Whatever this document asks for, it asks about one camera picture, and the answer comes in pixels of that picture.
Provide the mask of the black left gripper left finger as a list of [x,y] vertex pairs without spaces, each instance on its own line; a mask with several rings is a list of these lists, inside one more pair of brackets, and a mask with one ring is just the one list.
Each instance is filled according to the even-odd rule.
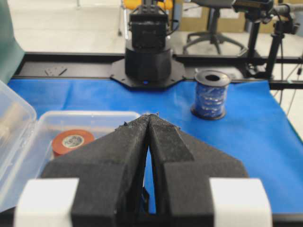
[[55,158],[27,182],[16,227],[119,227],[140,211],[149,116]]

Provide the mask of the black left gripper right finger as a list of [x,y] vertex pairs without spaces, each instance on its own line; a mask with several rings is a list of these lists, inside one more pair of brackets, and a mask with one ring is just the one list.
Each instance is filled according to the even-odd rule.
[[243,163],[149,116],[157,211],[173,227],[270,227],[262,182]]

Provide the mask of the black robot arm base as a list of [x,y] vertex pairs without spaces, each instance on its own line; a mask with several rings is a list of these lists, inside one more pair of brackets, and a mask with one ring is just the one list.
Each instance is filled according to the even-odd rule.
[[184,64],[172,57],[169,16],[156,0],[143,0],[129,16],[125,56],[111,65],[111,79],[130,88],[164,89],[185,79]]

